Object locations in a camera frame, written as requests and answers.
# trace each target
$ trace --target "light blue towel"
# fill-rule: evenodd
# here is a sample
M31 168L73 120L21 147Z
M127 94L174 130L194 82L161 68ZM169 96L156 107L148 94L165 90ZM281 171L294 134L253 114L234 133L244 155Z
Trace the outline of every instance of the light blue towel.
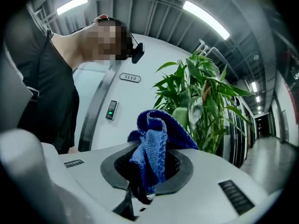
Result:
M165 181L166 148L194 148L197 144L170 114L162 110L146 110L137 118L138 130L132 131L128 142L140 140L130 162L139 165L142 185L147 192Z

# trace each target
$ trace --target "person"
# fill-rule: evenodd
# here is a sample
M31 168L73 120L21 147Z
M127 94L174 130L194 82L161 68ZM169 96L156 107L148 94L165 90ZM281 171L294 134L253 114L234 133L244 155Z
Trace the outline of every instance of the person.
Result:
M124 23L102 15L70 35L58 35L27 5L7 23L4 41L33 94L18 127L59 154L74 153L79 96L72 73L82 63L125 60L133 41Z

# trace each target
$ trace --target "black tank top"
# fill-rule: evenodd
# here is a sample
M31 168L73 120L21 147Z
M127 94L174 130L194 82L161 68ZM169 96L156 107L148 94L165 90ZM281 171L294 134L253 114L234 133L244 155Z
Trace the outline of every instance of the black tank top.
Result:
M53 35L30 8L24 7L7 24L5 43L17 68L24 76L25 85L28 84L33 63L40 56L36 111L31 111L26 117L27 120L34 117L35 122L33 127L29 128L30 120L23 120L19 128L29 130L41 142L53 144L63 123L65 126L66 113L70 114L63 143L60 147L54 144L58 153L65 154L74 146L79 96L74 85L72 69L51 42Z

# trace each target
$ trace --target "ceiling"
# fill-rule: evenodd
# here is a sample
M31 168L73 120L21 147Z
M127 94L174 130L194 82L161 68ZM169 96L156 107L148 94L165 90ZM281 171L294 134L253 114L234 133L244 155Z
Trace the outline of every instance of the ceiling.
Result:
M88 0L88 3L58 16L56 9L71 0L32 0L38 16L51 30L61 35L90 24L101 14L115 17L127 24L130 31L169 42L193 52L202 39L216 47L229 62L231 83L247 77L255 81L261 103L255 96L245 101L257 114L260 105L267 112L276 81L275 36L291 39L282 18L268 0L190 0L216 20L231 34L225 41L206 23L184 11L186 0ZM215 58L220 71L225 64Z

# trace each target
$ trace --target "corridor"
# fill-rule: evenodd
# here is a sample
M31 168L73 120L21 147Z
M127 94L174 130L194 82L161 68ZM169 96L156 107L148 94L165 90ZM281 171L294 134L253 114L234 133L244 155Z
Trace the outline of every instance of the corridor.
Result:
M260 138L248 151L240 169L271 194L284 187L296 157L293 148L280 144L275 137Z

